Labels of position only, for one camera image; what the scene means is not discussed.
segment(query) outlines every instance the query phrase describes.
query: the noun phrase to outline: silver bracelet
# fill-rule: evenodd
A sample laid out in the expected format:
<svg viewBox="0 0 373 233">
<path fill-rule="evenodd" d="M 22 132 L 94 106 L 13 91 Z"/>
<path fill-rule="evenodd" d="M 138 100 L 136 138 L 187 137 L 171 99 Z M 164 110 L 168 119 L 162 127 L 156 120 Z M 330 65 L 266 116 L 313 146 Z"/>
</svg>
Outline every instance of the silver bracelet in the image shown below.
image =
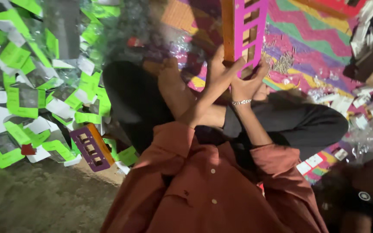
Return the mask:
<svg viewBox="0 0 373 233">
<path fill-rule="evenodd" d="M 233 105 L 239 105 L 239 104 L 248 104 L 251 103 L 251 99 L 241 100 L 241 101 L 232 101 Z"/>
</svg>

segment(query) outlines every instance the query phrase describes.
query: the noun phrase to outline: shirt sleeve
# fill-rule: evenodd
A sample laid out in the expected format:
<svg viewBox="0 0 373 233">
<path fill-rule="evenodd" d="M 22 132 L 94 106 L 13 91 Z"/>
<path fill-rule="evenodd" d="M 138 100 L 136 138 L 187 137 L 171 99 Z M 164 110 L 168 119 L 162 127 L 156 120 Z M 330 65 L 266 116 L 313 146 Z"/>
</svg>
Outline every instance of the shirt sleeve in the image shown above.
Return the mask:
<svg viewBox="0 0 373 233">
<path fill-rule="evenodd" d="M 101 232 L 145 232 L 166 192 L 166 181 L 180 172 L 194 130 L 179 122 L 154 128 L 153 142 L 125 178 Z"/>
<path fill-rule="evenodd" d="M 299 150 L 267 145 L 250 151 L 262 170 L 267 202 L 280 221 L 298 233 L 328 233 L 310 184 L 297 170 Z"/>
</svg>

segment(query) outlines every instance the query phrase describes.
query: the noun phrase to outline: purple wooden frame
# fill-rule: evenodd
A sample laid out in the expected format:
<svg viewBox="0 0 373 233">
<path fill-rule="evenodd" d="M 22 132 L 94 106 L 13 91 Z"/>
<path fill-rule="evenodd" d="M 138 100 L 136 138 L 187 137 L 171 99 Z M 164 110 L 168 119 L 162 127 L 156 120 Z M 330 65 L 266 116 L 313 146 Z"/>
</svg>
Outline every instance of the purple wooden frame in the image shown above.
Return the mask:
<svg viewBox="0 0 373 233">
<path fill-rule="evenodd" d="M 256 3 L 245 8 L 244 0 L 234 0 L 234 59 L 239 59 L 242 56 L 243 50 L 246 50 L 255 45 L 254 59 L 247 63 L 243 67 L 243 69 L 251 65 L 253 65 L 253 67 L 256 67 L 260 61 L 268 6 L 268 0 L 259 0 Z M 256 19 L 244 24 L 244 16 L 247 13 L 251 13 L 257 9 L 259 9 L 259 16 Z M 243 46 L 243 32 L 253 28 L 256 25 L 256 39 L 251 41 L 246 46 Z"/>
<path fill-rule="evenodd" d="M 79 138 L 79 135 L 81 135 L 81 134 L 86 134 L 86 136 L 87 136 L 87 139 L 85 139 L 87 141 L 86 143 L 81 142 L 81 140 Z M 97 144 L 96 140 L 93 138 L 92 133 L 90 132 L 90 130 L 87 127 L 83 127 L 83 128 L 71 131 L 70 132 L 70 137 L 71 137 L 71 140 L 73 140 L 74 143 L 76 144 L 77 148 L 79 148 L 83 158 L 89 164 L 89 167 L 92 169 L 93 172 L 99 172 L 99 171 L 110 168 L 109 162 L 104 157 L 103 153 L 100 150 L 99 145 Z M 85 148 L 85 146 L 87 146 L 87 145 L 92 145 L 93 146 L 93 148 L 95 149 L 95 152 L 97 153 L 96 156 L 90 156 L 87 153 L 86 148 Z M 101 162 L 102 162 L 101 165 L 96 165 L 94 163 L 93 159 L 95 157 L 99 157 L 101 159 Z"/>
</svg>

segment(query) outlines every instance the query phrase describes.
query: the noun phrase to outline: wrist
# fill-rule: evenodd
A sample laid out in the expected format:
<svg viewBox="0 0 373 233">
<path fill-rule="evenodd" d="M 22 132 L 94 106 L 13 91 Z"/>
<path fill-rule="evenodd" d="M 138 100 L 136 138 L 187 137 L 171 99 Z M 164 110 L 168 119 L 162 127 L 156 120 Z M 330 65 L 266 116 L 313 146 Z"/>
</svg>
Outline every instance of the wrist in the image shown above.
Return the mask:
<svg viewBox="0 0 373 233">
<path fill-rule="evenodd" d="M 232 106 L 236 111 L 251 111 L 251 103 L 236 104 Z"/>
</svg>

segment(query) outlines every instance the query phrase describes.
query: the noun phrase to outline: rust orange shirt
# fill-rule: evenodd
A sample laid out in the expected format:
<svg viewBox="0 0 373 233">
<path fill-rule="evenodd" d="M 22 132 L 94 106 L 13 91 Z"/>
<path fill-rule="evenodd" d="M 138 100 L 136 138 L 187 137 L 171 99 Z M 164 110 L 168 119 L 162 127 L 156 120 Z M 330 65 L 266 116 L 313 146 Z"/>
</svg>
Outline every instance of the rust orange shirt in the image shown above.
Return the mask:
<svg viewBox="0 0 373 233">
<path fill-rule="evenodd" d="M 251 150 L 265 198 L 238 167 L 229 143 L 200 145 L 179 122 L 154 139 L 122 183 L 101 228 L 108 233 L 327 233 L 309 183 L 296 169 L 299 151 Z"/>
</svg>

